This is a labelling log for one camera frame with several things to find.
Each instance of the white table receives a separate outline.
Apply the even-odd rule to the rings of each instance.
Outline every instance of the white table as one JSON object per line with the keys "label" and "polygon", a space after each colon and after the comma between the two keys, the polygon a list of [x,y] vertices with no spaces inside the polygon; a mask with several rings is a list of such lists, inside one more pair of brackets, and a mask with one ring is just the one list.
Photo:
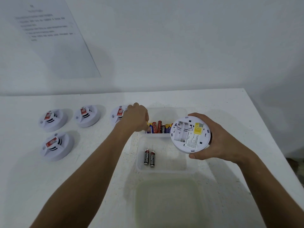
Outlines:
{"label": "white table", "polygon": [[[120,104],[139,102],[146,107],[183,107],[220,123],[254,150],[295,201],[304,208],[304,190],[287,164],[244,89],[172,92],[112,93],[0,97],[0,227],[28,227],[44,203],[97,148],[112,130],[111,110]],[[79,128],[73,111],[98,104],[102,118]],[[69,131],[75,148],[57,162],[43,161],[40,145],[50,134],[38,127],[46,111],[62,108],[69,115],[59,131]],[[103,203],[90,227],[126,226],[130,192],[138,182],[152,178],[135,168],[137,135],[127,142]],[[201,161],[193,177],[204,190],[210,227],[261,227],[262,218],[239,168],[219,159]]]}

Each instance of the smoke detector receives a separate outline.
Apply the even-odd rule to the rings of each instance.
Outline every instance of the smoke detector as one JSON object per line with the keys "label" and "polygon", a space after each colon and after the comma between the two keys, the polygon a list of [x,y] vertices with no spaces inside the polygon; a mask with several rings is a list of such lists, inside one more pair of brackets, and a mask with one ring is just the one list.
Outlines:
{"label": "smoke detector", "polygon": [[100,111],[95,105],[86,105],[81,109],[78,109],[74,113],[74,121],[80,127],[88,127],[95,124],[100,118]]}
{"label": "smoke detector", "polygon": [[113,126],[115,126],[116,123],[123,118],[123,114],[127,110],[127,108],[128,108],[127,105],[121,105],[112,110],[110,120]]}
{"label": "smoke detector", "polygon": [[197,117],[180,118],[171,127],[171,140],[183,153],[195,153],[205,149],[210,139],[209,127]]}
{"label": "smoke detector", "polygon": [[39,127],[45,132],[53,132],[60,129],[67,121],[67,115],[61,109],[53,109],[42,115],[39,119]]}
{"label": "smoke detector", "polygon": [[47,161],[58,161],[72,150],[74,138],[67,133],[56,133],[42,144],[40,155]]}

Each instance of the left hand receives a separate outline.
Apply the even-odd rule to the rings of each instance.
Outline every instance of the left hand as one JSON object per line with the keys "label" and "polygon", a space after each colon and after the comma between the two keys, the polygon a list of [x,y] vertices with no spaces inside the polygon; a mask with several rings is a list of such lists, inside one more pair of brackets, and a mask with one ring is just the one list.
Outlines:
{"label": "left hand", "polygon": [[142,130],[150,132],[151,129],[150,126],[147,125],[147,121],[149,121],[148,110],[137,102],[134,103],[134,105],[128,106],[121,119],[122,123],[136,132]]}

